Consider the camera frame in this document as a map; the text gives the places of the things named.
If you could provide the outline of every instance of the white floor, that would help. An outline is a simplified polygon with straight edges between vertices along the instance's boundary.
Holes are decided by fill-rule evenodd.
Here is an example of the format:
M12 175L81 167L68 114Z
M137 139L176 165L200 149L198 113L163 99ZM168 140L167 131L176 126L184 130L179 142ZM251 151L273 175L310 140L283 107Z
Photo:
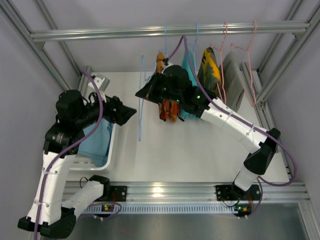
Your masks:
M118 96L125 105L138 109L139 72L100 73L111 83L108 96ZM246 97L238 111L258 125L254 109ZM118 144L112 154L115 162L104 171L72 171L69 181L94 174L111 181L125 182L232 182L248 152L232 137L200 119L163 122L158 106L144 102L142 141L138 141L138 113L118 131ZM288 175L280 153L275 154L264 178L287 182Z

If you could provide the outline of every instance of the orange cloth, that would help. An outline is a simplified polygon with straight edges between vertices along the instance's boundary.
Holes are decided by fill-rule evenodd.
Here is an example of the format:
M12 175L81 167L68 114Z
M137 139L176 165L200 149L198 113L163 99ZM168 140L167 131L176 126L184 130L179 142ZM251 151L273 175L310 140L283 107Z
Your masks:
M161 73L165 69L163 59L165 59L165 56L162 52L159 52L156 56L156 73ZM179 104L175 101L163 100L162 103L159 103L159 117L163 121L169 119L171 123L175 123L179 112Z

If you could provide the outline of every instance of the metal rail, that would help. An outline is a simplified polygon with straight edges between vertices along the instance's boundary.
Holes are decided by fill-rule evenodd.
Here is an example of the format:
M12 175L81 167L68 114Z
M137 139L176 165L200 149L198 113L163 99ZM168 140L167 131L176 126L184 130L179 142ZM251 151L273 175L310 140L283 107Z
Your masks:
M271 21L258 22L257 33L304 33L309 23L305 21ZM223 35L225 24L199 25L199 35ZM255 25L251 23L229 23L228 34L251 34ZM167 26L167 36L195 35L195 25ZM44 30L34 31L30 35L35 42L69 41L69 40L93 40L93 39L120 39L120 38L146 38L165 36L164 26L146 27L114 27L101 29L78 30Z
M35 5L37 6L37 8L39 9L40 13L42 14L43 18L45 19L46 23L49 25L49 27L53 30L58 29L55 21L53 20L51 14L49 13L45 3L43 2L43 0L34 0ZM80 73L80 68L77 65L74 57L72 56L67 44L63 41L58 43L61 50L63 51L65 57L67 58L67 60L69 61L69 63L71 64L73 70L75 71L75 74L80 77L81 73Z
M311 202L298 203L305 229L310 240L320 239L320 224Z
M92 67L91 66L85 66L85 71L89 74L92 73ZM85 96L87 88L88 88L88 83L89 83L89 79L82 74L80 81L79 81L79 85L77 87L78 91L80 91L82 96Z
M281 59L281 61L279 62L279 65L277 66L270 80L263 87L261 92L259 92L256 98L257 104L260 104L261 101L267 99L267 97L271 94L272 90L274 89L280 77L284 74L284 72L291 65L295 57L301 52L301 50L307 45L307 42L319 29L320 3L317 5L317 8L314 11L313 16L310 19L309 23L310 23L310 26L307 28L305 33L302 34L302 36L299 37L298 39L293 40L293 44L291 45L289 51L285 53L284 58Z
M221 182L112 182L112 186L127 186L127 204L221 204L215 185ZM262 184L262 203L301 203L310 201L307 188L295 182L286 187ZM63 199L80 190L78 181L67 181Z
M298 9L301 7L303 1L304 0L296 0L294 2L294 4L292 5L292 7L291 7L288 15L286 16L285 20L289 21L289 20L292 20L294 18L294 16L298 12ZM283 33L279 33L273 39L272 44L271 44L268 52L265 54L260 66L258 67L258 73L259 74L261 74L263 72L265 66L267 65L267 62L269 61L271 56L275 53L275 50L276 50L277 46L279 45L279 43L280 43L281 39L283 38L283 36L284 36Z
M39 49L39 46L30 37L31 29L27 25L24 18L21 16L19 11L16 9L10 0L0 0L0 10L7 17L9 22L13 25L14 29L17 31L22 40L30 47L30 49L37 56L42 65L46 68L49 74L55 79L62 90L69 90L71 87L64 80L60 74L58 68L55 66L53 61L50 59L49 55L44 49Z

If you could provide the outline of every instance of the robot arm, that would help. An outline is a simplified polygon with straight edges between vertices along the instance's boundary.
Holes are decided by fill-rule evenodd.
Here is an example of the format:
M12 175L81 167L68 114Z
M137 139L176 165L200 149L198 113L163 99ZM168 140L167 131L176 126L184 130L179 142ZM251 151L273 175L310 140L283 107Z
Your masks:
M163 100L178 102L186 112L218 126L241 143L248 150L249 155L233 184L240 191L246 192L259 175L265 174L277 144L264 134L255 131L253 125L249 127L231 117L232 114L244 119L229 109L213 92L206 89L206 93L218 107L229 114L212 105L199 87L192 86L188 72L179 65L171 65L162 73L155 73L135 95L156 104L162 103ZM259 127L259 129L267 132L264 128ZM268 133L276 139L280 136L280 132L275 128Z
M111 98L103 94L102 98L103 118L110 123L122 126L137 112L136 109L123 105L116 96ZM40 209L37 221L38 232L49 238L67 238L72 232L77 218L92 202L97 199L107 200L109 197L111 193L110 180L94 175L84 188L70 199L62 202L67 175L79 146L70 149L54 163L53 159L62 150L83 138L84 128L97 122L100 111L97 94L91 93L89 102L86 102L87 104L84 104L83 97L77 90L68 90L59 96L56 103L58 112L56 121L45 135L43 166L37 193L27 216L19 220L18 228L33 232L37 221L37 212Z

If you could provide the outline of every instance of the white wall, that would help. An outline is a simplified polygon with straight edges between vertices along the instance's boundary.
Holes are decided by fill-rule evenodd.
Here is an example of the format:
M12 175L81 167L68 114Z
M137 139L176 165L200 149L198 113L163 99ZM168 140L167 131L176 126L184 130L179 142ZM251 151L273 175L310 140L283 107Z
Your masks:
M33 0L11 0L26 23L32 30L49 30L45 19L42 17L40 11L37 9ZM54 61L56 67L60 71L64 80L69 83L72 89L76 89L79 83L71 64L63 54L60 46L57 42L46 42L44 49L49 53L50 57Z
M298 163L298 178L305 182L320 218L320 31L281 77L269 98L283 143Z
M17 228L40 178L46 131L61 89L0 13L0 239L26 239Z

